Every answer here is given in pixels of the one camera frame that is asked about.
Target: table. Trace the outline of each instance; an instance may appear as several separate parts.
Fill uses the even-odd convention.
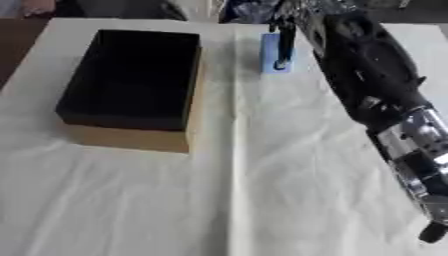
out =
[[[447,116],[439,28],[387,27]],[[54,106],[100,28],[201,34],[205,96],[191,155],[84,147],[64,133]],[[2,256],[446,255],[447,239],[417,240],[427,220],[347,117],[303,36],[295,72],[260,75],[265,31],[52,20],[0,96]]]
[[[0,19],[0,90],[45,28],[42,20]]]

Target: wrinkled fabric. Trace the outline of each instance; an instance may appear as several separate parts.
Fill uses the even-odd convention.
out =
[[[448,115],[446,39],[390,25]],[[80,146],[54,107],[100,28],[200,33],[206,75],[190,155]],[[442,256],[303,36],[295,71],[259,73],[265,26],[50,22],[0,96],[2,256]]]

